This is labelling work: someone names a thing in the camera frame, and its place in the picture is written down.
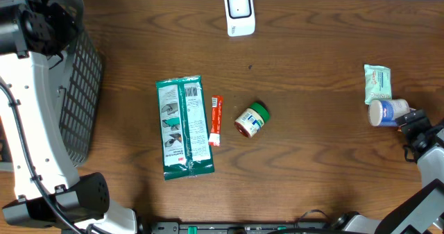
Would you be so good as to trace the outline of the white round tub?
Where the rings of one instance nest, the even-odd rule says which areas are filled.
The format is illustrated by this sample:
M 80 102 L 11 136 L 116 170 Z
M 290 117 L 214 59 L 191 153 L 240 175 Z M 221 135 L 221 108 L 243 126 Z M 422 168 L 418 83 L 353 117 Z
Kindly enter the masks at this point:
M 371 126 L 398 127 L 395 120 L 410 112 L 404 99 L 373 100 L 368 107 L 368 119 Z

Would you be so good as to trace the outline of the green white wipes pack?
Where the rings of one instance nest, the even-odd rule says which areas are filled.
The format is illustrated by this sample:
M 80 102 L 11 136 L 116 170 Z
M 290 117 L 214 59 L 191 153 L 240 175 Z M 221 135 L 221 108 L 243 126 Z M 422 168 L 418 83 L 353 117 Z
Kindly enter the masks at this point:
M 379 99 L 392 99 L 391 70 L 380 65 L 364 65 L 366 105 Z

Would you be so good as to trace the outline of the green lid jar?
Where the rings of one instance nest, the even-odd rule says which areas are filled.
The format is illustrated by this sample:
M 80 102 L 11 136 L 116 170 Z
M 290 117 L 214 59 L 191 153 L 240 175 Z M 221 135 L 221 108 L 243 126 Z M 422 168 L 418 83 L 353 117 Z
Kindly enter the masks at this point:
M 270 117 L 269 111 L 262 104 L 254 102 L 234 121 L 234 125 L 243 136 L 252 138 Z

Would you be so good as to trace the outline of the red snack package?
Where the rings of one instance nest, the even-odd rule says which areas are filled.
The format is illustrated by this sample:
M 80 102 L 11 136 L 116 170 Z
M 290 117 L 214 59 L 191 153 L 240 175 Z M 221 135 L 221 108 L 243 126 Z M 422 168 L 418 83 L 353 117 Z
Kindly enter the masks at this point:
M 212 97 L 212 127 L 209 136 L 209 145 L 219 147 L 221 144 L 221 115 L 223 97 L 214 95 Z

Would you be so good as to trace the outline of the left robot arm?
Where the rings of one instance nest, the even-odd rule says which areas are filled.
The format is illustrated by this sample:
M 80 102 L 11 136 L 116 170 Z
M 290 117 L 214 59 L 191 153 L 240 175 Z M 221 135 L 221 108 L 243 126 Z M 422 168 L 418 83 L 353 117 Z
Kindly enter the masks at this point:
M 63 233 L 143 233 L 137 213 L 81 176 L 104 67 L 83 23 L 83 0 L 1 0 L 1 123 L 15 175 L 11 226 Z

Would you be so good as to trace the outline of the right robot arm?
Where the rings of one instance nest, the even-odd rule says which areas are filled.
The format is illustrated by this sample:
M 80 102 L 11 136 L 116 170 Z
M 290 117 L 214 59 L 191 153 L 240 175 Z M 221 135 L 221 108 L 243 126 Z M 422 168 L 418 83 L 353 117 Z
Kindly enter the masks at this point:
M 417 165 L 422 188 L 382 220 L 357 212 L 339 217 L 331 229 L 344 233 L 428 233 L 432 225 L 443 229 L 443 122 L 433 126 L 424 110 L 398 117 L 406 137 L 404 159 Z

